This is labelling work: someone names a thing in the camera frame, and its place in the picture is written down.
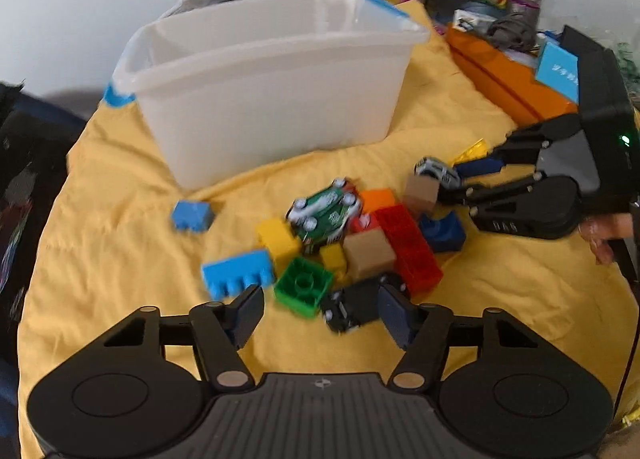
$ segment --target clear plastic storage box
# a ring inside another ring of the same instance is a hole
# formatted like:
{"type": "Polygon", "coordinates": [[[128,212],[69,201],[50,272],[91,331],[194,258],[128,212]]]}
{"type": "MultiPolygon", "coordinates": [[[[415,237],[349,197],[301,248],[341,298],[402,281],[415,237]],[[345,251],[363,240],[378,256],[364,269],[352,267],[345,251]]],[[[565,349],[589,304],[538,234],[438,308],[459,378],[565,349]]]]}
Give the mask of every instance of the clear plastic storage box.
{"type": "Polygon", "coordinates": [[[386,136],[429,31],[380,0],[241,0],[153,22],[113,74],[179,185],[386,136]]]}

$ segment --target finger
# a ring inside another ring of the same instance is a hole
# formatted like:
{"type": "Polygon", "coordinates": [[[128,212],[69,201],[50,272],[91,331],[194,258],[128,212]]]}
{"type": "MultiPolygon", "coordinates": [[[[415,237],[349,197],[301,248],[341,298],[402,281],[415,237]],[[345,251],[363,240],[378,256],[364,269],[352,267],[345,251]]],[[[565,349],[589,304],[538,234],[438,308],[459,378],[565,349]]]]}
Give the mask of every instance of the finger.
{"type": "Polygon", "coordinates": [[[596,256],[598,264],[612,264],[614,262],[613,249],[604,241],[591,241],[591,251],[596,256]]]}
{"type": "Polygon", "coordinates": [[[584,220],[578,227],[587,241],[623,239],[634,234],[631,214],[596,215],[584,220]]]}

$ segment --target translucent storage bin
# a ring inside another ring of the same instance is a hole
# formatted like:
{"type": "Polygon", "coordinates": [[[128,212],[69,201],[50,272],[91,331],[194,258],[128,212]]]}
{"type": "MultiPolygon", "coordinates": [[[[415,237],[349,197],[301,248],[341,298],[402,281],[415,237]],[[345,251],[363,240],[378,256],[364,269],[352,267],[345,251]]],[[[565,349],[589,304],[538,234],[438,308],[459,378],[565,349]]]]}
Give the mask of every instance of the translucent storage bin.
{"type": "Polygon", "coordinates": [[[186,189],[386,136],[428,30],[380,0],[241,0],[144,26],[113,74],[186,189]]]}

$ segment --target yellow tablecloth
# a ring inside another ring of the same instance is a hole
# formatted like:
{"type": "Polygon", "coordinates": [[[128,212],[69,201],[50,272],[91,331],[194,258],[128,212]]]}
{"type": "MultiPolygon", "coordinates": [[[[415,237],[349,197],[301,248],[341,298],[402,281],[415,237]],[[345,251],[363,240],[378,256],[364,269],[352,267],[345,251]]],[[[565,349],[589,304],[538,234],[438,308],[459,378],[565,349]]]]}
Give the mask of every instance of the yellow tablecloth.
{"type": "MultiPolygon", "coordinates": [[[[420,4],[403,7],[428,24],[420,4]]],[[[200,265],[256,246],[260,220],[283,215],[293,198],[337,176],[350,176],[362,189],[391,187],[400,194],[422,156],[449,160],[479,138],[498,144],[513,127],[475,91],[433,34],[413,52],[386,139],[313,152],[200,190],[189,198],[210,201],[218,218],[198,235],[172,228],[170,214],[182,195],[137,107],[101,104],[69,154],[69,177],[40,240],[26,296],[18,333],[23,457],[42,455],[26,416],[36,382],[139,306],[185,314],[207,301],[200,265]]],[[[578,235],[548,242],[479,233],[461,215],[466,245],[441,259],[444,278],[429,301],[462,315],[505,308],[615,394],[637,313],[617,268],[596,266],[578,235]]],[[[378,371],[386,379],[401,352],[380,322],[338,336],[320,317],[301,319],[275,303],[270,288],[264,317],[241,355],[256,377],[265,371],[378,371]]],[[[448,370],[472,354],[452,353],[448,370]]],[[[171,347],[168,358],[195,373],[189,349],[171,347]]],[[[622,410],[632,408],[639,392],[636,366],[622,410]]]]}

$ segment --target small yellow block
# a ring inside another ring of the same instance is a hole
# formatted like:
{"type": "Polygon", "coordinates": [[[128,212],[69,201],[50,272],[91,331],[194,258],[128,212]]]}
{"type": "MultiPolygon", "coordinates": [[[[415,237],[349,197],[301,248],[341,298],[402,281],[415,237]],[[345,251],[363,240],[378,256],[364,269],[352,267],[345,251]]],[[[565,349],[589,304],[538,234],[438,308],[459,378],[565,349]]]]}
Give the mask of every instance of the small yellow block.
{"type": "Polygon", "coordinates": [[[276,276],[281,276],[289,262],[300,254],[302,243],[294,237],[289,225],[279,218],[268,219],[256,227],[260,244],[267,248],[276,276]]]}
{"type": "Polygon", "coordinates": [[[484,140],[478,140],[471,147],[460,154],[455,160],[451,162],[451,166],[459,165],[460,163],[470,162],[471,160],[478,160],[479,158],[485,158],[489,154],[489,145],[484,140]]]}
{"type": "Polygon", "coordinates": [[[320,248],[320,259],[324,269],[332,272],[336,282],[342,282],[347,275],[347,259],[340,243],[334,243],[320,248]]]}

